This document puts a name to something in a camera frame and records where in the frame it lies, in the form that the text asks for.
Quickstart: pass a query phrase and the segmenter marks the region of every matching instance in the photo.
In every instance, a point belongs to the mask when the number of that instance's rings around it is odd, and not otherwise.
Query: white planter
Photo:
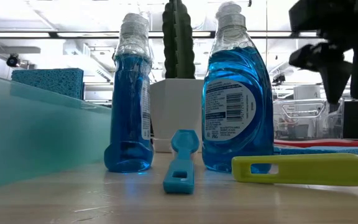
[[[178,129],[194,129],[201,143],[201,95],[204,80],[166,79],[150,86],[154,150],[170,152]]]

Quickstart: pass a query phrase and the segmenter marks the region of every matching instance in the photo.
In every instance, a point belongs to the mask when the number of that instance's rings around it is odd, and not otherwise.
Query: security camera
[[[11,54],[6,61],[6,65],[12,68],[20,66],[20,59],[18,54]]]

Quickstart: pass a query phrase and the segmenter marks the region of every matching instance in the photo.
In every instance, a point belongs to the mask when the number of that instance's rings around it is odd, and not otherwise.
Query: ceiling light
[[[252,37],[289,37],[291,32],[259,32],[249,31],[248,34]]]
[[[105,103],[93,103],[93,104],[96,104],[96,105],[111,105],[111,102],[105,102]]]
[[[47,32],[0,32],[0,37],[5,38],[40,38],[49,37]]]
[[[111,100],[85,100],[87,102],[111,102]]]
[[[195,32],[193,31],[193,37],[210,37],[211,36],[211,32]]]
[[[300,37],[317,37],[316,32],[301,32],[299,34]]]
[[[119,32],[58,32],[57,35],[59,37],[92,37],[92,38],[107,38],[107,37],[119,37]]]
[[[94,83],[84,83],[84,85],[112,85],[112,83],[109,83],[109,82],[105,82],[105,83],[97,83],[97,82],[94,82]]]
[[[163,32],[149,32],[149,37],[153,38],[153,37],[164,37],[164,33]]]

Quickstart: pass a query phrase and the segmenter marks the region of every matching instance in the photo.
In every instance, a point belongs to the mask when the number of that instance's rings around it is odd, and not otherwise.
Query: blue dish soap
[[[203,87],[203,160],[220,172],[231,172],[235,156],[273,154],[272,87],[240,12],[227,2],[216,14],[218,31]],[[270,164],[251,168],[267,173]]]
[[[110,145],[104,152],[104,164],[111,172],[138,172],[152,163],[148,33],[147,19],[133,13],[125,16],[114,56]]]

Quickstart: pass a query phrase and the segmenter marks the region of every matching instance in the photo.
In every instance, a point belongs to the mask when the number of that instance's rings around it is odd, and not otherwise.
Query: sponge
[[[294,154],[324,154],[324,153],[351,153],[358,155],[358,147],[341,146],[313,146],[307,148],[294,148],[280,146],[274,147],[275,154],[294,155]]]
[[[79,68],[14,70],[12,81],[82,99],[83,76]]]

